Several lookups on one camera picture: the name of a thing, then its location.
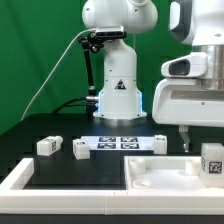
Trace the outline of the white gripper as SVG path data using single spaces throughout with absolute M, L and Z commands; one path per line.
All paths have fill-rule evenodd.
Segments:
M 188 152 L 188 126 L 224 127 L 224 91 L 202 90 L 199 79 L 166 78 L 156 87 L 152 117 L 158 124 L 180 125 Z

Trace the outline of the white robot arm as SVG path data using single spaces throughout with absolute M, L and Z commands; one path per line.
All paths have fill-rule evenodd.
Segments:
M 136 86 L 137 55 L 124 38 L 155 27 L 152 0 L 87 0 L 82 19 L 91 30 L 90 49 L 104 50 L 104 87 L 94 119 L 118 126 L 145 118 Z M 173 0 L 169 31 L 192 52 L 162 65 L 152 117 L 177 125 L 189 143 L 190 126 L 224 127 L 224 0 Z

